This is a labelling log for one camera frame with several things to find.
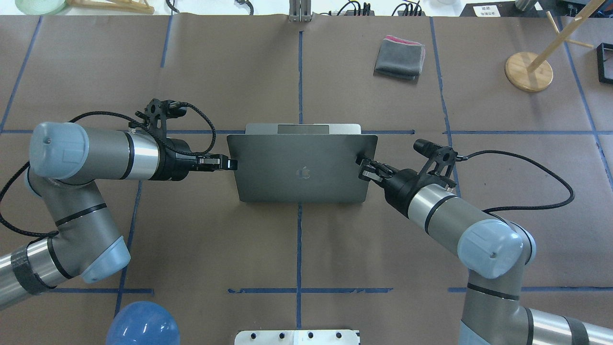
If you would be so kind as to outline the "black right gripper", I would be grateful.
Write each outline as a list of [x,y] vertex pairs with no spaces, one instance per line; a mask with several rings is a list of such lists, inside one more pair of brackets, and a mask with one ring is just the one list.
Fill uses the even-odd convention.
[[355,163],[360,166],[359,179],[381,183],[387,203],[405,218],[409,218],[408,207],[417,192],[426,186],[422,177],[414,170],[397,171],[388,164],[368,157],[357,157]]

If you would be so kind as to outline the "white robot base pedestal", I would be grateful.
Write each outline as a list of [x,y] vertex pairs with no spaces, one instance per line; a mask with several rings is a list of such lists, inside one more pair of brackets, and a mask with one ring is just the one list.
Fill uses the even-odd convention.
[[360,345],[359,331],[349,329],[245,330],[235,345]]

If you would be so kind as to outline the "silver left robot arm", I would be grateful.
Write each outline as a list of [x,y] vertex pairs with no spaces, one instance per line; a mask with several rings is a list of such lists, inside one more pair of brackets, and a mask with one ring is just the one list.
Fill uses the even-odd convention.
[[191,171],[235,171],[223,154],[193,153],[184,140],[83,127],[37,125],[25,183],[44,201],[55,233],[1,258],[1,308],[81,277],[91,284],[129,264],[131,254],[97,180],[180,181]]

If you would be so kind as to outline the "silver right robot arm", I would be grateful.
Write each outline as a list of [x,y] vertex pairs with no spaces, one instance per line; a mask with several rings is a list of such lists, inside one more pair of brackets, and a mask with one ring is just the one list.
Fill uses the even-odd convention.
[[447,190],[445,176],[397,170],[359,157],[359,177],[385,191],[386,201],[453,253],[469,271],[460,345],[610,345],[612,330],[521,305],[532,235]]

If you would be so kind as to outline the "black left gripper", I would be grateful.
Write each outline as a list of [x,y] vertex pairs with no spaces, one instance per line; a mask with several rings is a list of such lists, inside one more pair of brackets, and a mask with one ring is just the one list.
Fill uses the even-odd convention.
[[181,181],[196,162],[197,171],[236,171],[238,161],[224,154],[208,154],[199,157],[176,153],[158,144],[159,164],[156,181]]

